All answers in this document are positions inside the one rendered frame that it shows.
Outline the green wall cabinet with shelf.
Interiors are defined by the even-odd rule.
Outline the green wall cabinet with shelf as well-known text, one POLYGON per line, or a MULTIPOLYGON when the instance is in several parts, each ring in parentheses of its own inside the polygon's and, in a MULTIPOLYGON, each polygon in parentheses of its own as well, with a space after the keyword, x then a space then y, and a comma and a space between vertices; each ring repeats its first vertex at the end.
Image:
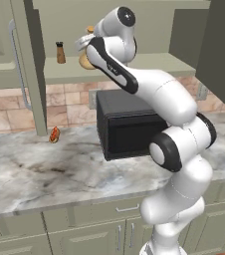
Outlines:
POLYGON ((105 81, 99 70, 86 70, 79 64, 75 41, 87 27, 95 25, 111 10, 125 6, 135 14, 134 36, 137 53, 129 65, 138 69, 160 69, 173 76, 195 73, 192 65, 176 57, 172 30, 179 14, 209 9, 209 0, 33 0, 39 10, 45 49, 44 76, 47 84, 105 81), (65 64, 57 62, 57 42, 63 42, 65 64))

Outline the open green cabinet door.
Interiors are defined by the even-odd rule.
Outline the open green cabinet door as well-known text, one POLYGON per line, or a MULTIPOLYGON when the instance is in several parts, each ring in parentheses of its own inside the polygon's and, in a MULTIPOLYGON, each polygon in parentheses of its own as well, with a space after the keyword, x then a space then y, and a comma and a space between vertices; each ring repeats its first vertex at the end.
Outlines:
POLYGON ((45 49, 39 10, 33 0, 10 0, 16 43, 28 103, 31 104, 37 135, 47 134, 45 49))
POLYGON ((225 104, 225 0, 211 0, 196 78, 225 104))

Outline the red and tan hot dog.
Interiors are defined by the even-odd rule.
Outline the red and tan hot dog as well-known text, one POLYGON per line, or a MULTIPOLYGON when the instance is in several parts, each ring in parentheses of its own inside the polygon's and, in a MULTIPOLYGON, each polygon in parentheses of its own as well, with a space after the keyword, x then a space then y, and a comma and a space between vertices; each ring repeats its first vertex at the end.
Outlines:
POLYGON ((49 142, 50 143, 56 143, 59 140, 60 137, 60 130, 57 127, 53 127, 50 137, 49 137, 49 142))

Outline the green base cabinet door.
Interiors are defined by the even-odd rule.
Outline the green base cabinet door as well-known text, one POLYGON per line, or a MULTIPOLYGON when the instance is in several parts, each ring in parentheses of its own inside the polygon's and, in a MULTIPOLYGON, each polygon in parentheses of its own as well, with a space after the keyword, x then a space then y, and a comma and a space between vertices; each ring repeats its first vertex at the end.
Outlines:
POLYGON ((125 221, 116 220, 49 234, 53 255, 123 255, 125 221), (121 225, 120 251, 117 227, 121 225))
POLYGON ((188 255, 216 255, 225 248, 225 201, 207 205, 189 225, 183 245, 188 255))
POLYGON ((150 239, 152 225, 146 224, 141 217, 129 218, 125 226, 124 255, 139 255, 142 246, 150 239), (134 223, 133 246, 129 248, 131 223, 134 223))
POLYGON ((0 255, 52 255, 46 234, 0 240, 0 255))

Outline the tan oil and vinegar bottle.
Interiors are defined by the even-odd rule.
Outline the tan oil and vinegar bottle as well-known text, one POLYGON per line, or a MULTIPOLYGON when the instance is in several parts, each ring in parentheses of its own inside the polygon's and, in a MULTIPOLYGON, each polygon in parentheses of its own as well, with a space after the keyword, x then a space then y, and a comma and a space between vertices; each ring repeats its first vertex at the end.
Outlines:
MULTIPOLYGON (((94 32, 94 27, 88 26, 87 32, 89 34, 92 34, 94 32)), ((94 70, 95 69, 95 67, 89 62, 86 51, 84 51, 82 53, 82 55, 79 57, 79 64, 86 70, 94 70)))

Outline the black microwave oven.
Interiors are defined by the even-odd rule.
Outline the black microwave oven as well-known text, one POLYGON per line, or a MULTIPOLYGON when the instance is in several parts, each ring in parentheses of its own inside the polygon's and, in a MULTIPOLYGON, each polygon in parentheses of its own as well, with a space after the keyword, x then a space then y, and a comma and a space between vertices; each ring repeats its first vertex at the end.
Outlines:
POLYGON ((168 125, 145 101, 123 90, 98 91, 97 131, 106 160, 149 155, 154 135, 168 125))

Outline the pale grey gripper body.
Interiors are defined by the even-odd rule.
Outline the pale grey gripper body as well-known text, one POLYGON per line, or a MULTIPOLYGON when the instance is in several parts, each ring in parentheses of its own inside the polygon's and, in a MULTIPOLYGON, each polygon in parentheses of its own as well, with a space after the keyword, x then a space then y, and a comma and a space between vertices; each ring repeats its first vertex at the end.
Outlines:
POLYGON ((94 34, 89 34, 89 35, 85 35, 83 37, 81 37, 80 39, 78 39, 75 42, 75 47, 78 51, 82 51, 84 50, 88 44, 90 43, 90 41, 92 40, 92 38, 94 38, 95 35, 94 34))

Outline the grey wall outlet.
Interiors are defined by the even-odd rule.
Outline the grey wall outlet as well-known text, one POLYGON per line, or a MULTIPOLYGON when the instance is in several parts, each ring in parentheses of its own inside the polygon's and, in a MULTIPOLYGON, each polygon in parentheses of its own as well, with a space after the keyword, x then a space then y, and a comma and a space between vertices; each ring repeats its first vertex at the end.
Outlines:
POLYGON ((96 110, 97 109, 97 89, 89 90, 89 109, 90 110, 96 110))
POLYGON ((200 83, 198 85, 196 100, 197 101, 205 101, 207 98, 207 94, 208 94, 208 89, 202 83, 200 83))

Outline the green drawer front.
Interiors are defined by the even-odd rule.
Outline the green drawer front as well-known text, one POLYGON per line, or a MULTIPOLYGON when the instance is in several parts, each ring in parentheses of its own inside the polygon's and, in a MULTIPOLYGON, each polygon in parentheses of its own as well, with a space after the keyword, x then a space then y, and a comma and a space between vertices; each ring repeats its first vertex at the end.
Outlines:
POLYGON ((225 181, 212 181, 207 191, 204 193, 204 199, 207 204, 225 201, 225 181))
POLYGON ((45 228, 40 213, 0 218, 0 239, 33 236, 44 233, 45 228))
POLYGON ((139 214, 139 208, 133 211, 116 212, 115 208, 120 209, 135 207, 142 202, 142 197, 119 199, 108 202, 101 202, 90 205, 75 206, 73 209, 72 226, 88 225, 95 222, 106 222, 115 219, 128 218, 139 214))

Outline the brown shaker with black cap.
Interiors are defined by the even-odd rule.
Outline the brown shaker with black cap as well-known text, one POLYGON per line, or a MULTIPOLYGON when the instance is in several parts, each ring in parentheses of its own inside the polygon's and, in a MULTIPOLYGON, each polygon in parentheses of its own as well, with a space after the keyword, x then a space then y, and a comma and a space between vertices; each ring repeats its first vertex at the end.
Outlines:
POLYGON ((65 57, 65 52, 63 48, 63 42, 57 42, 57 62, 59 64, 65 64, 66 63, 66 57, 65 57))

